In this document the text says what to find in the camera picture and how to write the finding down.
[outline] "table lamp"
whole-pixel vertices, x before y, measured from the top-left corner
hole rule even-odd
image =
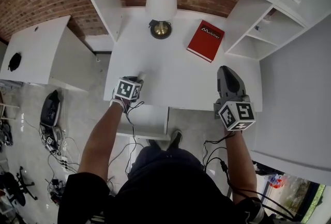
[[[146,0],[146,13],[152,19],[151,34],[157,39],[166,39],[171,34],[172,19],[177,12],[177,0]]]

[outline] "white floor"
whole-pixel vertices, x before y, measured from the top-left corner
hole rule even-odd
[[[58,211],[58,207],[51,202],[47,193],[47,181],[53,175],[48,165],[49,153],[42,145],[38,131],[29,126],[28,123],[38,128],[43,102],[49,93],[57,89],[63,102],[59,125],[66,132],[67,137],[75,140],[78,147],[77,149],[75,143],[71,139],[68,139],[66,156],[69,160],[78,162],[79,153],[82,153],[90,132],[109,106],[108,101],[103,101],[103,92],[110,56],[100,55],[99,58],[101,59],[100,66],[102,70],[89,93],[68,90],[64,92],[63,89],[50,85],[45,87],[24,85],[21,89],[13,90],[4,95],[4,101],[6,103],[20,106],[19,112],[15,113],[17,117],[16,121],[11,122],[14,145],[5,148],[9,170],[16,175],[19,167],[23,166],[26,170],[27,178],[36,184],[30,188],[30,191],[38,197],[38,200],[34,201],[31,197],[26,196],[26,205],[24,207],[17,206],[18,211],[27,223],[57,223]],[[215,121],[213,113],[208,111],[171,109],[169,115],[169,132],[174,128],[179,128],[183,131],[183,141],[180,147],[193,153],[199,160],[202,160],[202,146],[205,139],[216,140],[223,137],[221,121]],[[128,137],[117,137],[111,159],[130,140],[132,139]],[[145,140],[139,140],[139,142],[144,146],[147,145]],[[223,144],[208,146],[209,153],[216,146],[224,146]],[[124,170],[131,151],[130,147],[132,146],[127,147],[110,166],[109,177],[114,176],[112,183],[115,193],[119,191],[127,180]],[[137,146],[135,156],[139,153],[140,149],[141,147]],[[223,149],[215,152],[214,155],[218,155],[227,161],[226,151]],[[55,177],[65,180],[67,173],[62,170],[61,165],[52,156],[49,159],[49,163],[55,172]],[[210,164],[209,169],[209,175],[214,179],[223,194],[226,195],[228,186],[220,164],[215,160],[215,163]]]

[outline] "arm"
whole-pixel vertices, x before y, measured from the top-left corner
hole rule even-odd
[[[97,123],[84,148],[78,172],[89,172],[105,181],[108,176],[108,162],[112,152],[117,127],[121,120],[122,106],[112,103]]]
[[[112,103],[94,127],[84,148],[79,173],[68,178],[58,210],[58,224],[86,223],[104,210],[109,195],[108,162],[121,115],[122,106]]]
[[[235,136],[225,140],[228,149],[228,167],[231,184],[239,189],[257,190],[257,177],[255,169],[250,158],[243,134],[240,131],[235,132]],[[258,195],[253,192],[239,191],[249,197]],[[245,197],[233,192],[233,202],[238,204]]]

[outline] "black pants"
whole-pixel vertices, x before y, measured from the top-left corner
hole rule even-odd
[[[140,151],[135,163],[132,164],[128,178],[149,163],[162,159],[173,159],[183,163],[189,163],[203,170],[203,166],[199,160],[186,150],[182,150],[181,148],[169,148],[163,151],[159,147],[148,146]]]

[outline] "white desk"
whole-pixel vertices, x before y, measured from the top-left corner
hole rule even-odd
[[[69,19],[56,18],[13,34],[0,79],[88,91],[99,66],[95,55],[67,27]],[[17,52],[22,55],[21,63],[10,71],[9,62]]]
[[[126,12],[111,55],[104,100],[111,100],[118,78],[137,76],[143,71],[146,78],[140,100],[146,104],[212,110],[213,103],[219,98],[217,70],[227,65],[244,81],[255,110],[262,111],[259,61],[224,54],[221,46],[214,61],[209,63],[186,50],[201,19],[222,29],[225,18],[178,10],[175,19],[171,21],[171,36],[157,40],[150,34],[150,19],[146,17],[144,8],[130,8]]]

